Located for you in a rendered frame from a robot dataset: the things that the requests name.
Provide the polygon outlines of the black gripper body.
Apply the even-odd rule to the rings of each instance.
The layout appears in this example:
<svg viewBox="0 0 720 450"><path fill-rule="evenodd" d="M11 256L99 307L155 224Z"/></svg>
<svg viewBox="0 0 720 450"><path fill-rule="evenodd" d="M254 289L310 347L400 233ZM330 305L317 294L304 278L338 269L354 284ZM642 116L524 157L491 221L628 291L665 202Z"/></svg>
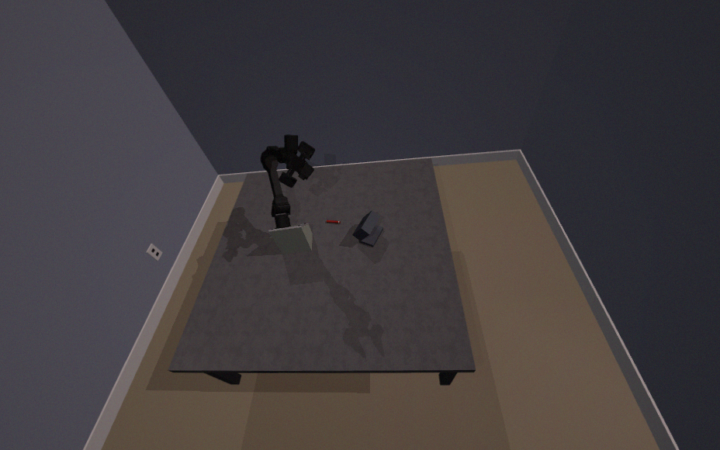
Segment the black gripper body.
<svg viewBox="0 0 720 450"><path fill-rule="evenodd" d="M301 141L301 142L300 142L300 144L299 144L298 147L297 147L298 150L299 150L299 148L300 148L300 145L306 145L306 147L308 147L309 149L311 149L313 152L315 151L315 148L311 147L311 145L307 144L307 143L304 142L304 141ZM285 162L286 165L289 166L289 170L286 172L286 174L292 176L292 175L294 174L294 171L300 171L301 168L303 167L303 165L305 164L305 162L304 162L305 159L306 159L306 158L303 157L302 154L298 157L297 155L290 153L290 155L286 158L286 162ZM292 170L291 170L291 169L292 169ZM290 170L291 170L291 171L290 171ZM285 173L285 172L283 171L282 174L281 174L281 176L279 177L279 181L280 181L281 183L287 185L287 186L290 187L290 188L294 187L294 185L290 185L288 182L285 182L285 181L282 180L282 176L284 175L284 173Z"/></svg>

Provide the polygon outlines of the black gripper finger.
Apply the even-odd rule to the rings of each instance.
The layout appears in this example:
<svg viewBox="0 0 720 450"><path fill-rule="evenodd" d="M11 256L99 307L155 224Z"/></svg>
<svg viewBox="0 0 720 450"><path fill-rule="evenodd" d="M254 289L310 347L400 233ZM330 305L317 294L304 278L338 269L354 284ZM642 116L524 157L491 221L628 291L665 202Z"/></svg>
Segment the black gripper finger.
<svg viewBox="0 0 720 450"><path fill-rule="evenodd" d="M298 151L308 160L313 156L313 151L306 147L306 145L300 145Z"/></svg>
<svg viewBox="0 0 720 450"><path fill-rule="evenodd" d="M290 175L287 175L286 173L284 173L284 175L282 176L282 180L285 182L288 182L290 185L295 185L295 183L297 181L296 178L294 178Z"/></svg>

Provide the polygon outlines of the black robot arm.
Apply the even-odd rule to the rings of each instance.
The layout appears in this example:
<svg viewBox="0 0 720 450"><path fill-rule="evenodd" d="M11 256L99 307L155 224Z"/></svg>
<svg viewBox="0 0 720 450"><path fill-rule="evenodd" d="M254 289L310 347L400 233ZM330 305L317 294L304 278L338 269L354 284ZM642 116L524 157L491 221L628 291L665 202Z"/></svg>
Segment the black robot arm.
<svg viewBox="0 0 720 450"><path fill-rule="evenodd" d="M290 215L290 204L288 198L282 194L281 185L277 173L279 163L285 163L286 158L291 154L298 152L298 135L284 135L284 147L276 147L276 145L268 145L266 150L261 153L261 163L263 168L268 172L269 181L272 187L274 199L272 201L272 217L275 218L276 228L291 227L288 215ZM314 168L304 160L305 164L298 171L299 177L304 180L308 179L313 173ZM280 213L286 213L276 215Z"/></svg>

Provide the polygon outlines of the dark grey sloped panel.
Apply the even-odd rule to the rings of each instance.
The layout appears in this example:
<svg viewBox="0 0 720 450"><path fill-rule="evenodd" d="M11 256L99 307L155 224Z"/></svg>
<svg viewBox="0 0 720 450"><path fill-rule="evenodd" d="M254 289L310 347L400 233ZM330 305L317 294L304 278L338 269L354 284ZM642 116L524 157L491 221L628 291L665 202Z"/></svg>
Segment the dark grey sloped panel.
<svg viewBox="0 0 720 450"><path fill-rule="evenodd" d="M380 216L375 213L374 210L362 218L360 224L352 234L359 240L359 243L374 247L383 231L383 227L377 226L376 224L379 218Z"/></svg>

